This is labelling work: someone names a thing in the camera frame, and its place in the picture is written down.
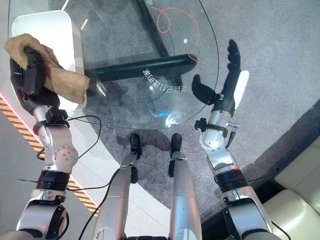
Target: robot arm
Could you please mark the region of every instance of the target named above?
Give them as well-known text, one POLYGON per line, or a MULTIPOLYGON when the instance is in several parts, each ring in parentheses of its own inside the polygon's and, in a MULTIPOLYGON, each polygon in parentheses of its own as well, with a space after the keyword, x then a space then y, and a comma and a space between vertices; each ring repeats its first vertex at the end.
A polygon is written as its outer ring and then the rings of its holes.
POLYGON ((30 47, 28 67, 24 71, 10 59, 11 82, 22 107, 35 117, 33 131, 45 148, 45 166, 31 192, 16 232, 10 232, 1 240, 56 240, 64 234, 69 216, 62 203, 66 199, 66 186, 78 153, 72 144, 67 113, 58 109, 56 93, 49 91, 45 82, 45 65, 41 55, 30 47))
POLYGON ((214 104, 208 120, 201 118, 195 128, 201 130, 200 145, 207 154, 214 179, 227 205, 224 218, 229 233, 237 240, 279 239, 272 234, 271 220, 249 185, 239 166, 225 147, 228 127, 232 127, 227 147, 239 127, 230 122, 238 107, 249 78, 248 71, 240 70, 240 54, 237 44, 229 42, 229 74, 221 94, 200 82, 196 75, 192 82, 194 95, 203 103, 214 104))

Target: brown cloth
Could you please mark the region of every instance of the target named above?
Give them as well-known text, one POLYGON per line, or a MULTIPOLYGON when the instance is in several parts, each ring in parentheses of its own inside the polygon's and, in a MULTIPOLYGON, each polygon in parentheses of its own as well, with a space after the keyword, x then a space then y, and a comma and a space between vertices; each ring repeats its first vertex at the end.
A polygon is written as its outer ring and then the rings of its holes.
POLYGON ((26 33, 9 38, 3 45, 12 59, 23 69, 28 65, 27 55, 24 53, 25 47, 33 48, 43 57, 46 75, 44 86, 47 89, 71 102, 77 104, 84 102, 84 94, 89 87, 90 79, 85 75, 63 69, 51 48, 40 44, 37 39, 26 33))

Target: black metal frame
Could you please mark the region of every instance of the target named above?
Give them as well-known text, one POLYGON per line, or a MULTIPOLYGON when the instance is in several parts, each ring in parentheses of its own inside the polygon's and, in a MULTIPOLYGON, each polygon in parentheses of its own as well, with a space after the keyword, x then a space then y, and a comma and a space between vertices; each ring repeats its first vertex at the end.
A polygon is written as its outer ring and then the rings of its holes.
POLYGON ((160 58, 87 69, 84 71, 85 75, 91 79, 99 78, 101 82, 110 82, 143 77, 143 71, 148 69, 154 76, 166 77, 173 86, 182 86, 181 75, 191 71, 197 65, 195 61, 197 58, 190 54, 170 56, 145 0, 133 0, 133 2, 160 58))

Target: yellow black hazard stripe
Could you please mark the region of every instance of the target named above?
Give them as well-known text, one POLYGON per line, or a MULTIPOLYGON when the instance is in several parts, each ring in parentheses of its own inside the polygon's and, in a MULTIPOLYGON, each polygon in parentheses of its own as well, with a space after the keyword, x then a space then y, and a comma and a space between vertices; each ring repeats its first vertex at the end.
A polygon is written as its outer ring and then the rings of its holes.
MULTIPOLYGON (((11 106, 5 101, 5 99, 0 95, 0 109, 3 114, 8 118, 8 120, 15 126, 18 132, 23 136, 23 138, 29 143, 29 145, 36 151, 40 152, 42 150, 42 144, 35 138, 35 136, 30 132, 26 125, 20 120, 18 115, 13 111, 11 106)), ((41 153, 40 157, 44 158, 45 152, 41 153)), ((74 178, 70 176, 67 187, 70 190, 80 189, 74 178)), ((88 194, 83 190, 73 191, 73 194, 83 203, 83 205, 90 211, 94 212, 97 205, 89 198, 88 194)))

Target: glass tabletop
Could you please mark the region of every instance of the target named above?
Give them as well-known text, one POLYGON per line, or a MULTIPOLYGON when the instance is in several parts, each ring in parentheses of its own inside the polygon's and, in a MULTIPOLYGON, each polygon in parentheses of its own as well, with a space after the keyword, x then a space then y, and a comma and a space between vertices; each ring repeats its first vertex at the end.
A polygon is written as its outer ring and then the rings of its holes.
POLYGON ((86 115, 132 129, 179 125, 204 108, 193 96, 196 74, 215 88, 218 49, 199 0, 11 0, 16 17, 63 10, 80 29, 86 115))

